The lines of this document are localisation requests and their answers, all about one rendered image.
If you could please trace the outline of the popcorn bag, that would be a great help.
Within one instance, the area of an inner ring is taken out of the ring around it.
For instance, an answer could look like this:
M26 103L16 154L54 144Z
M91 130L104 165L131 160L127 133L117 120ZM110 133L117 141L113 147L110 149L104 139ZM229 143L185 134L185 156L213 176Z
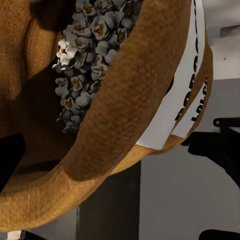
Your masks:
M202 0L143 0L80 127L63 133L55 79L67 76L52 66L75 13L76 0L0 0L0 139L21 133L26 146L0 193L0 232L52 222L161 150L203 71Z

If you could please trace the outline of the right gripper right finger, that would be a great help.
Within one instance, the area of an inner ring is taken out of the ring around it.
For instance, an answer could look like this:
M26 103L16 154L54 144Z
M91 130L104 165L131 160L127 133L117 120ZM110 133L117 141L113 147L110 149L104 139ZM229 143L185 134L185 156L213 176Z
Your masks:
M231 162L235 165L240 173L240 135L236 133L229 133L227 135L224 151L228 155Z

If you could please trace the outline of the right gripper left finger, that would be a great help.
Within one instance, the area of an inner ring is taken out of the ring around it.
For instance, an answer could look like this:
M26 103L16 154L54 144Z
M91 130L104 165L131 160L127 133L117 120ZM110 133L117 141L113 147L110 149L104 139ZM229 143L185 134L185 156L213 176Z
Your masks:
M26 152L21 133L0 138L0 193Z

